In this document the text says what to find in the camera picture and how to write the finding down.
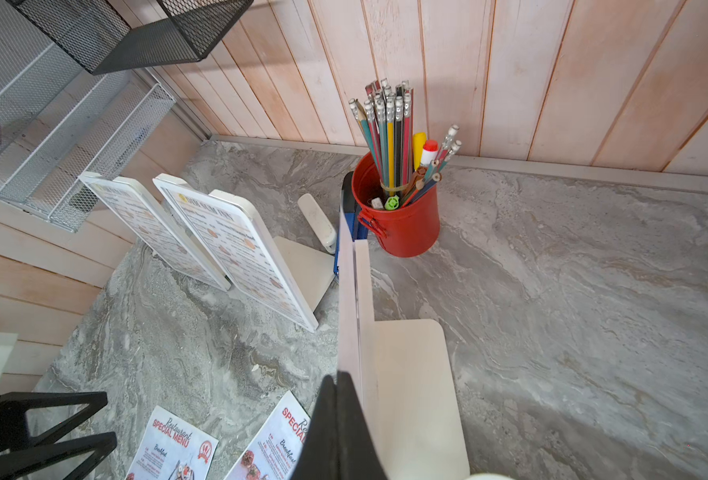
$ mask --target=wooden plank wall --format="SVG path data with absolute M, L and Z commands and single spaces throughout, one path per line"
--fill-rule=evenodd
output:
M 389 77 L 467 155 L 708 175 L 708 0 L 256 0 L 157 70 L 220 134 L 364 145 L 348 100 Z
M 169 113 L 122 175 L 161 200 L 151 179 L 181 172 L 199 145 Z M 133 231 L 105 206 L 71 234 L 0 201 L 0 332 L 19 340 L 0 394 L 34 387 L 133 242 Z

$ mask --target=menu holder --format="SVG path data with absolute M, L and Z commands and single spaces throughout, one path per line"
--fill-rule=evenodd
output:
M 352 376 L 387 478 L 468 478 L 442 326 L 431 319 L 375 321 L 367 240 L 352 240 L 345 218 L 339 230 L 338 370 Z
M 108 180 L 93 172 L 79 179 L 172 269 L 224 292 L 231 288 L 223 271 L 138 180 Z
M 272 238 L 258 210 L 242 197 L 220 190 L 203 194 L 168 174 L 154 184 L 239 291 L 316 330 L 313 311 L 332 282 L 332 255 Z

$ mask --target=red logo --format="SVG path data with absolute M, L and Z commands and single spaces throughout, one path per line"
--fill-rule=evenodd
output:
M 213 455 L 213 444 L 205 441 L 202 446 L 200 446 L 200 454 L 196 456 L 196 459 L 204 458 L 205 465 L 207 465 L 207 461 L 210 460 L 211 455 Z

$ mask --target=wire mesh shelf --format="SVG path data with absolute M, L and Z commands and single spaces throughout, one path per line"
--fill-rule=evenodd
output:
M 92 74 L 198 62 L 253 0 L 157 0 L 166 18 L 130 28 L 107 0 L 8 0 Z
M 117 177 L 174 103 L 132 72 L 85 72 L 0 0 L 0 200 L 77 231 L 98 201 L 78 176 Z
M 10 32 L 21 45 L 4 42 Z M 81 72 L 60 48 L 0 2 L 0 154 Z
M 160 84 L 156 84 L 83 171 L 95 172 L 110 180 L 116 178 L 174 103 L 170 93 Z M 53 208 L 49 219 L 54 224 L 76 230 L 97 202 L 98 198 L 90 189 L 74 178 L 71 187 Z
M 0 197 L 19 203 L 31 197 L 129 81 L 129 72 L 103 76 L 8 178 Z

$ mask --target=marble countertop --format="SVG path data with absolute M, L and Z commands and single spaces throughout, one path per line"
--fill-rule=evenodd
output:
M 181 175 L 252 201 L 272 235 L 322 249 L 357 158 L 206 142 Z M 708 478 L 708 195 L 448 167 L 442 231 L 398 259 L 369 241 L 376 320 L 445 331 L 472 472 L 520 480 Z M 309 411 L 336 364 L 338 291 L 309 334 L 136 244 L 37 390 L 103 390 L 77 430 L 115 431 L 123 478 L 154 406 L 220 439 L 222 478 L 282 394 Z M 62 412 L 41 412 L 42 429 Z

